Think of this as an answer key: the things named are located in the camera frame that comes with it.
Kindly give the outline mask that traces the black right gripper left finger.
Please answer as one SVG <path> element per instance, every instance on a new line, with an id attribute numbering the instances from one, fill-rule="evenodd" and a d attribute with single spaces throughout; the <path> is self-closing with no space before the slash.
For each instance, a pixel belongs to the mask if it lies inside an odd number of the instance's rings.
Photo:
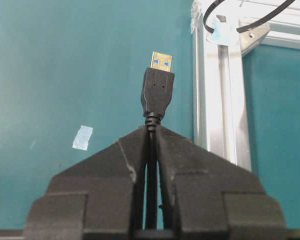
<path id="1" fill-rule="evenodd" d="M 143 223 L 145 126 L 52 177 L 28 214 L 27 240 L 127 240 Z"/>

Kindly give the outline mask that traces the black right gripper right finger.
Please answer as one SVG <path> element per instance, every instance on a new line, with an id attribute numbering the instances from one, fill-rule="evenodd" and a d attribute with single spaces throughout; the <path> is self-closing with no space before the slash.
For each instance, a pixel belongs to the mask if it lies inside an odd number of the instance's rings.
<path id="1" fill-rule="evenodd" d="M 164 227 L 180 240 L 283 240 L 284 214 L 253 173 L 156 129 Z"/>

